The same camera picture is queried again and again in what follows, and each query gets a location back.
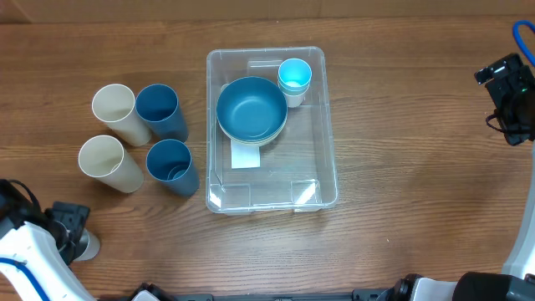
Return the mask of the grey small cup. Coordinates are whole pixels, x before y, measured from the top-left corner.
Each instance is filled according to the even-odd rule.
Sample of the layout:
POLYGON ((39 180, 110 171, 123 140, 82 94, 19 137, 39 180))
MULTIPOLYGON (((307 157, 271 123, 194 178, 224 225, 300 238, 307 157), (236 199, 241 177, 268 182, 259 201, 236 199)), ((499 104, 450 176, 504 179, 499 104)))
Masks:
POLYGON ((76 247, 74 261, 88 261, 97 256, 100 250, 100 240, 90 231, 84 229, 76 247))

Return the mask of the cream tall cup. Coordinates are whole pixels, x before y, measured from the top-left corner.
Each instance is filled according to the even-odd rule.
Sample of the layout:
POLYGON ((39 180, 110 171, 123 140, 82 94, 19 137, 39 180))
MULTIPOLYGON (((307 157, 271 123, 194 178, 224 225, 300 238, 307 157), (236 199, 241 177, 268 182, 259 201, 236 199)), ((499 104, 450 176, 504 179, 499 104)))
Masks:
POLYGON ((91 108, 94 116, 105 123, 122 140, 142 146, 151 139, 150 129, 135 111, 135 95, 123 84, 108 84, 99 89, 91 108))
POLYGON ((78 164, 87 176, 131 193, 143 184, 142 170, 119 140, 110 135, 97 135, 87 140, 79 150, 78 164))

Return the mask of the dark blue tall cup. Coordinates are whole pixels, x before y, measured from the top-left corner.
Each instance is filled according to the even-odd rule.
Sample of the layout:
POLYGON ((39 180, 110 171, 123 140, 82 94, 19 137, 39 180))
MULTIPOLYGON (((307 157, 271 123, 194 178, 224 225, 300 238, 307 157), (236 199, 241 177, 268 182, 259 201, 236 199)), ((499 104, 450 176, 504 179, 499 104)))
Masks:
POLYGON ((165 84, 151 84, 135 99, 137 115, 161 139, 185 142, 189 131, 176 92, 165 84))
POLYGON ((153 178, 178 196, 192 196, 200 187, 191 151, 180 140, 155 143, 147 153, 145 165, 153 178))

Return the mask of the light blue small cup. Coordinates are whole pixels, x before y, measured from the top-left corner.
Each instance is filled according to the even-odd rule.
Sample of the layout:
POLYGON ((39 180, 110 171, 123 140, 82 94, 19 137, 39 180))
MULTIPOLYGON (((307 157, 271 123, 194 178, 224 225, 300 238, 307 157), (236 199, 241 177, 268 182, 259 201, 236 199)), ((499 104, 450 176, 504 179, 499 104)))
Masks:
POLYGON ((286 59, 278 68, 279 83, 291 91, 306 89, 310 84, 312 75, 313 71, 310 65, 302 59, 286 59))

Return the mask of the dark blue bowl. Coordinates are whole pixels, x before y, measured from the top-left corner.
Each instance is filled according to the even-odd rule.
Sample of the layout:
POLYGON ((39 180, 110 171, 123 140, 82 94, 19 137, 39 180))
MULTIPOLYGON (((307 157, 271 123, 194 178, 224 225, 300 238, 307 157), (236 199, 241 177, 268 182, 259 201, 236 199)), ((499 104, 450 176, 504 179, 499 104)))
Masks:
POLYGON ((248 76, 232 81, 217 99, 218 123, 281 124, 288 118, 283 92, 270 80, 248 76))

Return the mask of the pink small cup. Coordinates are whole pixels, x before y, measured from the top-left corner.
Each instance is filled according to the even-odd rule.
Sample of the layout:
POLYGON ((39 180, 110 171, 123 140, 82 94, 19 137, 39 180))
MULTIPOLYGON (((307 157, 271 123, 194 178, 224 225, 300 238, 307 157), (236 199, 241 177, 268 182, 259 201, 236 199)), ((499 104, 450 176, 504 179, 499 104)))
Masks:
POLYGON ((284 93, 284 96, 287 101, 288 108, 295 108, 303 103, 306 97, 306 93, 303 92, 301 94, 296 95, 284 93))

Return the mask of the mint green small cup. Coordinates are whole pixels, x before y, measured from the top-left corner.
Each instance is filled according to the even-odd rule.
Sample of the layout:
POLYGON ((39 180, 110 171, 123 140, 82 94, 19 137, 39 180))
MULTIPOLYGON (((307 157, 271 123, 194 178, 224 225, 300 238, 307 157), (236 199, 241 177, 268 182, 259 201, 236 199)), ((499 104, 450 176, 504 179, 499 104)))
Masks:
POLYGON ((301 89, 290 89, 289 87, 286 87, 282 84, 279 84, 278 85, 280 90, 282 92, 284 92, 284 94, 287 94, 287 95, 301 95, 301 94, 304 94, 308 91, 308 88, 309 86, 305 86, 305 87, 302 87, 301 89))

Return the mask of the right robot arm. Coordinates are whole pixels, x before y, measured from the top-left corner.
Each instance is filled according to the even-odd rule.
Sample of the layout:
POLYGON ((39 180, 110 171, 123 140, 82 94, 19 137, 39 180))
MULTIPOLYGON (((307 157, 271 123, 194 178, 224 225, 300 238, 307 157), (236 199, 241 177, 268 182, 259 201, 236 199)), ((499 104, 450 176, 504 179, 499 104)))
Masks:
MULTIPOLYGON (((486 122, 497 120, 510 145, 534 141, 534 76, 527 65, 487 67, 476 73, 496 106, 486 122)), ((384 291, 379 300, 533 300, 534 184, 530 184, 522 225, 502 272, 465 273, 456 282, 411 274, 384 291)))

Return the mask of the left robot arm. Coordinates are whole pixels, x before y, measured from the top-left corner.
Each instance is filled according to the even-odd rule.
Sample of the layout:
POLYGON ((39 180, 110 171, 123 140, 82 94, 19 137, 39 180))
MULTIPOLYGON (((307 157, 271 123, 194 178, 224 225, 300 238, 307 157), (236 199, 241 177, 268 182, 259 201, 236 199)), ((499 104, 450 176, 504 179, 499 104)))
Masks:
POLYGON ((1 180, 1 273, 23 300, 92 300, 69 265, 98 242, 85 229, 90 209, 55 202, 43 209, 18 180, 1 180))

